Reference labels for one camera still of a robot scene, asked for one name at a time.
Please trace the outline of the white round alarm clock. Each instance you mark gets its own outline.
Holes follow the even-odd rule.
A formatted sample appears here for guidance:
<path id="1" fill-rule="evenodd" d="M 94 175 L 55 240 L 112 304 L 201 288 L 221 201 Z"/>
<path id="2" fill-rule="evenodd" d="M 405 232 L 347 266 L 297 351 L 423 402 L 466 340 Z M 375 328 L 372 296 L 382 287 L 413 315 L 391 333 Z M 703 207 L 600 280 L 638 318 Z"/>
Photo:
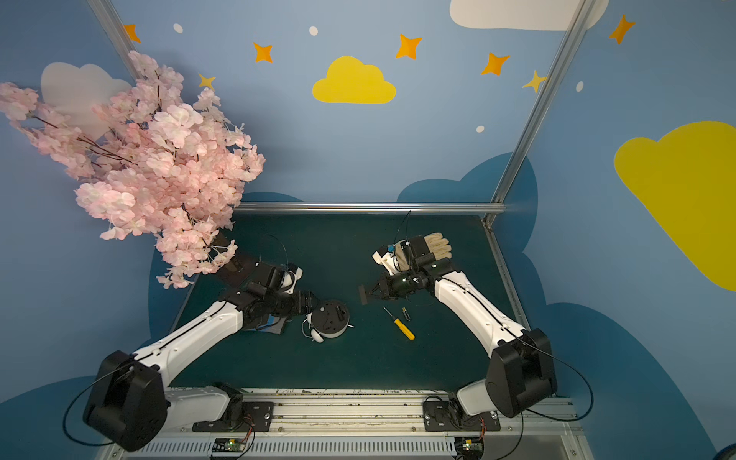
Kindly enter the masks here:
<path id="1" fill-rule="evenodd" d="M 321 302 L 312 312 L 307 314 L 303 322 L 304 337 L 316 343 L 323 343 L 326 339 L 334 339 L 343 335 L 353 325 L 351 316 L 345 303 L 337 300 Z"/>

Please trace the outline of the yellow handled screwdriver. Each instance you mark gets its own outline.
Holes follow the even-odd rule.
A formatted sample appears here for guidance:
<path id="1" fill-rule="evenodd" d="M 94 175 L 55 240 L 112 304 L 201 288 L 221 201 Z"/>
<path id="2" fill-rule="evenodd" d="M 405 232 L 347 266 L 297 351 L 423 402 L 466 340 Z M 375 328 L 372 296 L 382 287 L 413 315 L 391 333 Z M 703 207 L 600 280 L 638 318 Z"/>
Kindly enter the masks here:
<path id="1" fill-rule="evenodd" d="M 406 324 L 404 324 L 404 322 L 402 322 L 398 317 L 394 316 L 394 314 L 392 314 L 392 312 L 390 310 L 388 310 L 388 308 L 383 307 L 383 310 L 389 315 L 389 317 L 391 318 L 393 324 L 402 332 L 402 334 L 408 340 L 414 341 L 415 335 L 414 335 L 414 333 L 412 333 L 412 331 L 410 331 L 410 329 L 408 329 L 408 327 L 406 326 Z"/>

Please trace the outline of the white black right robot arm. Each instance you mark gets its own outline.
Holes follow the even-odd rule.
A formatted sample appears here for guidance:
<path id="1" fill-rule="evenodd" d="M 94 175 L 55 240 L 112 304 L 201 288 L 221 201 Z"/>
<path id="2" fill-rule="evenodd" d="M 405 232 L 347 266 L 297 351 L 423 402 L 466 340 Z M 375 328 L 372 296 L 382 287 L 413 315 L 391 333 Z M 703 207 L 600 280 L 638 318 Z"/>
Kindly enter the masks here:
<path id="1" fill-rule="evenodd" d="M 452 247 L 440 233 L 383 245 L 372 260 L 386 273 L 360 290 L 370 298 L 406 299 L 428 291 L 473 333 L 489 358 L 486 377 L 459 389 L 455 398 L 471 416 L 496 410 L 514 418 L 558 390 L 550 340 L 504 314 L 452 262 Z"/>

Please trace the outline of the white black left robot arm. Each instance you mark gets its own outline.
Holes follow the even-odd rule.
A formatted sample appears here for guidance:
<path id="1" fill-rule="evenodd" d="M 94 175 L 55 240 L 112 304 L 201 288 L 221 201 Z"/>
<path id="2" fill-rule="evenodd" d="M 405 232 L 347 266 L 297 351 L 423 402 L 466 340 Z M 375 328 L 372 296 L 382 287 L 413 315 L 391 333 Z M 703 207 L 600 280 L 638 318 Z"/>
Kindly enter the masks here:
<path id="1" fill-rule="evenodd" d="M 207 310 L 132 354 L 116 351 L 100 365 L 82 421 L 111 443 L 135 452 L 163 430 L 214 427 L 235 431 L 245 421 L 243 395 L 224 384 L 172 390 L 195 360 L 240 331 L 259 331 L 306 314 L 315 304 L 296 285 L 302 268 L 250 261 Z"/>

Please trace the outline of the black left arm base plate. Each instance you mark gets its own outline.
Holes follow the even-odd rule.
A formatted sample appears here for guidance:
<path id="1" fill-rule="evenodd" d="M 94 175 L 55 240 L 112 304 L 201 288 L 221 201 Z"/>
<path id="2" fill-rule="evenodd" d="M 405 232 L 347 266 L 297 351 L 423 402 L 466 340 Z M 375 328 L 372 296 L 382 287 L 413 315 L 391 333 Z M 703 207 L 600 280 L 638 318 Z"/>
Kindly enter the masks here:
<path id="1" fill-rule="evenodd" d="M 274 410 L 273 402 L 230 402 L 222 416 L 214 421 L 193 424 L 193 432 L 269 432 Z"/>

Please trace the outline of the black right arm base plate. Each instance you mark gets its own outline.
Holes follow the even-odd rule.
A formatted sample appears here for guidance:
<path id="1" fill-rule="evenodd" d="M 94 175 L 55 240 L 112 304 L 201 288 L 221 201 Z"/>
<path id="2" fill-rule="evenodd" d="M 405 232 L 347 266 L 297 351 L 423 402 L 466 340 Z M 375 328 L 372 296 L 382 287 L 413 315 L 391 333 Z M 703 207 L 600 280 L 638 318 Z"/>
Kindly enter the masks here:
<path id="1" fill-rule="evenodd" d="M 458 404 L 450 400 L 427 398 L 422 402 L 422 410 L 427 432 L 496 432 L 501 429 L 496 412 L 468 415 Z"/>

